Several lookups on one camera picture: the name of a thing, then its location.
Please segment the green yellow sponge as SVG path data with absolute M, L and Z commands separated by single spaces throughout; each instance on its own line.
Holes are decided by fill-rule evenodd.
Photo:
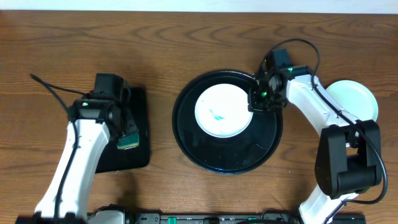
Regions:
M 139 146 L 139 142 L 140 142 L 139 133 L 138 132 L 130 133 L 119 139 L 117 148 L 119 150 L 131 149 Z

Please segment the white plate with stain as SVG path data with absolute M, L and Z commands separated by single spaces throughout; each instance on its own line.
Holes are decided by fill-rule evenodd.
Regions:
M 253 117 L 248 110 L 248 94 L 242 88 L 227 83 L 207 88 L 198 97 L 194 113 L 199 127 L 216 138 L 240 134 Z

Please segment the mint plate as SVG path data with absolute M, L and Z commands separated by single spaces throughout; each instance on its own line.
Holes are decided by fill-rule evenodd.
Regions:
M 360 120 L 377 120 L 379 108 L 376 98 L 364 85 L 352 80 L 340 80 L 331 84 L 326 91 Z

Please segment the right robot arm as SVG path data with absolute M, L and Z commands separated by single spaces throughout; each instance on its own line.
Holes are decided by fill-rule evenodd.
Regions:
M 317 186 L 299 206 L 302 223 L 328 223 L 347 203 L 371 187 L 383 184 L 386 168 L 381 158 L 380 130 L 375 121 L 361 121 L 347 112 L 322 87 L 307 66 L 260 68 L 250 89 L 252 112 L 278 111 L 295 105 L 320 137 L 315 161 Z

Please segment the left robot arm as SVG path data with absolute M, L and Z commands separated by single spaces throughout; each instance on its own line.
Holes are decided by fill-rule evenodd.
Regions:
M 106 148 L 111 170 L 121 170 L 119 156 L 139 144 L 134 119 L 134 100 L 129 90 L 120 95 L 92 93 L 77 99 L 68 112 L 65 147 L 54 177 L 33 215 L 19 216 L 16 223 L 130 223 L 124 209 L 108 205 L 88 214 L 88 199 L 98 164 Z

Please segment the black rectangular tray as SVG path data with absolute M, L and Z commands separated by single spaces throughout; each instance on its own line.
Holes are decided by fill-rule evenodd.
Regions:
M 96 173 L 113 172 L 145 167 L 150 161 L 149 118 L 147 98 L 144 88 L 131 88 L 129 107 L 137 124 L 139 145 L 130 149 L 118 149 L 116 140 L 104 148 L 96 168 Z

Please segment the round black tray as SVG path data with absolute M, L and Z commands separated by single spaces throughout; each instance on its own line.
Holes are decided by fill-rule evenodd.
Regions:
M 267 161 L 277 149 L 283 131 L 282 111 L 255 113 L 248 127 L 230 138 L 217 138 L 200 128 L 194 107 L 200 94 L 217 84 L 232 84 L 245 92 L 254 78 L 238 70 L 215 70 L 192 80 L 179 94 L 172 128 L 181 151 L 199 167 L 224 175 L 242 174 Z

